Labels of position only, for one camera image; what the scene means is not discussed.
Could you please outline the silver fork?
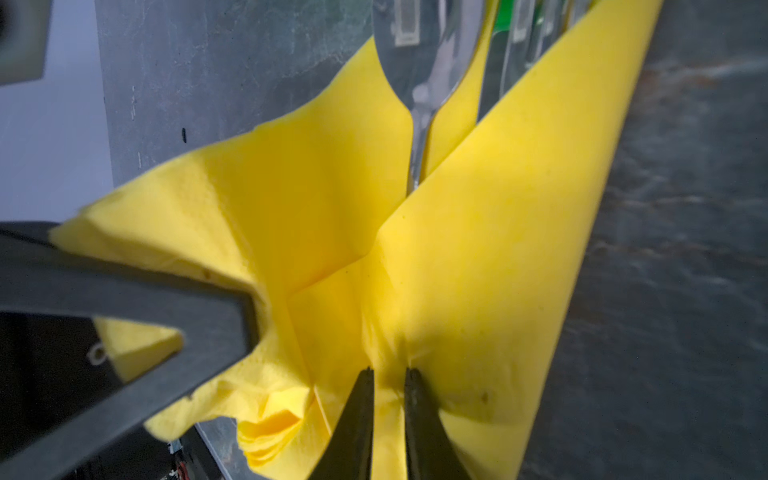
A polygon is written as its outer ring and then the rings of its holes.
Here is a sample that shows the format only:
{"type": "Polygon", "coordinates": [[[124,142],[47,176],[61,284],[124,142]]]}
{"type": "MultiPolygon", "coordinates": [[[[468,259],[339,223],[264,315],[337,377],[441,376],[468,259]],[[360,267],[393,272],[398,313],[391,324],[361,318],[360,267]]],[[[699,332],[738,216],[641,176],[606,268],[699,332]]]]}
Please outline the silver fork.
{"type": "Polygon", "coordinates": [[[590,0],[514,1],[499,95],[504,96],[594,4],[590,0]]]}

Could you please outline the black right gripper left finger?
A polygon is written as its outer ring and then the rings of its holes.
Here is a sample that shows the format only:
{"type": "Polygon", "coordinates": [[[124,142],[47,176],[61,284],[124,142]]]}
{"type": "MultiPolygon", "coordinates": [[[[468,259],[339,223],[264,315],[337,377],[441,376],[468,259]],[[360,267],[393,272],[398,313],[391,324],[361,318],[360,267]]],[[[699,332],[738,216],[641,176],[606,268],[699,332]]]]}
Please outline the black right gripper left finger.
{"type": "Polygon", "coordinates": [[[374,393],[374,371],[367,368],[358,375],[329,444],[309,480],[371,478],[374,393]]]}

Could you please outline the yellow paper napkin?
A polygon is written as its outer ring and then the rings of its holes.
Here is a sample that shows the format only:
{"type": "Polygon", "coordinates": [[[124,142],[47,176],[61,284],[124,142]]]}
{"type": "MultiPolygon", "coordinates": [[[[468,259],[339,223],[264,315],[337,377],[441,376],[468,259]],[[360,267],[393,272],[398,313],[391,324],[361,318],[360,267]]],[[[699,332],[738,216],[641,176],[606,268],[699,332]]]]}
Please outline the yellow paper napkin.
{"type": "Polygon", "coordinates": [[[367,42],[301,108],[54,228],[67,252],[254,298],[252,353],[147,430],[231,417],[252,471],[304,479],[372,368],[372,475],[403,479],[415,368],[470,475],[515,478],[660,9],[598,2],[484,117],[478,53],[413,192],[412,121],[367,42]]]}

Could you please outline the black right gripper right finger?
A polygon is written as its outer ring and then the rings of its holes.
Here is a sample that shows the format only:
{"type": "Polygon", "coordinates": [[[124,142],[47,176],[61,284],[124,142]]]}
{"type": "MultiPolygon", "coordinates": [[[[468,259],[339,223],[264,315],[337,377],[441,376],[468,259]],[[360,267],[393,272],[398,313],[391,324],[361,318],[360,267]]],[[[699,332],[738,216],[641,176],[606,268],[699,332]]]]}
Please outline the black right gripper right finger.
{"type": "Polygon", "coordinates": [[[455,452],[422,374],[406,370],[404,385],[406,465],[409,479],[470,476],[455,452]]]}

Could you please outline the silver knife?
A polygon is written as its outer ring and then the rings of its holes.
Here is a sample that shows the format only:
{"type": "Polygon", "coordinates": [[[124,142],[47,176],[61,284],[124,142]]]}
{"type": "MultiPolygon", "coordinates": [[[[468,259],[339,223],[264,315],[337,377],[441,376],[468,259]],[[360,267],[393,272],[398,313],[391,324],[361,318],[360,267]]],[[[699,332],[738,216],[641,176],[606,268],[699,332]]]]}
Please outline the silver knife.
{"type": "Polygon", "coordinates": [[[500,98],[501,73],[513,16],[513,5],[513,0],[499,2],[485,64],[477,122],[483,119],[500,98]]]}

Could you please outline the silver spoon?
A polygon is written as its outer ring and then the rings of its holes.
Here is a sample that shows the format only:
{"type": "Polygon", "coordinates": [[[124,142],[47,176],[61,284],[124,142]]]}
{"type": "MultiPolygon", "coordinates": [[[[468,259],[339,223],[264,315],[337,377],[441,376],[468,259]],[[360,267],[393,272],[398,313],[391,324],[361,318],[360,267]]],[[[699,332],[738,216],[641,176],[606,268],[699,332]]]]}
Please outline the silver spoon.
{"type": "Polygon", "coordinates": [[[379,63],[413,122],[407,194],[421,183],[431,124],[468,72],[485,17],[484,0],[372,3],[379,63]]]}

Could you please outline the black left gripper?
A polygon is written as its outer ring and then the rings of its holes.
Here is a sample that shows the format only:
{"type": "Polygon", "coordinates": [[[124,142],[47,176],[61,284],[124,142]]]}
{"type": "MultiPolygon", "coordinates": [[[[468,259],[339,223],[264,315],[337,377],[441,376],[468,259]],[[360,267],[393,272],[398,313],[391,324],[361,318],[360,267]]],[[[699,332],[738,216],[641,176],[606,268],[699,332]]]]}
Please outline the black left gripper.
{"type": "Polygon", "coordinates": [[[1,225],[1,476],[166,479],[168,446],[138,427],[252,351],[250,295],[67,253],[43,239],[50,226],[1,225]],[[183,346],[111,393],[106,356],[88,358],[95,317],[175,329],[183,346]]]}

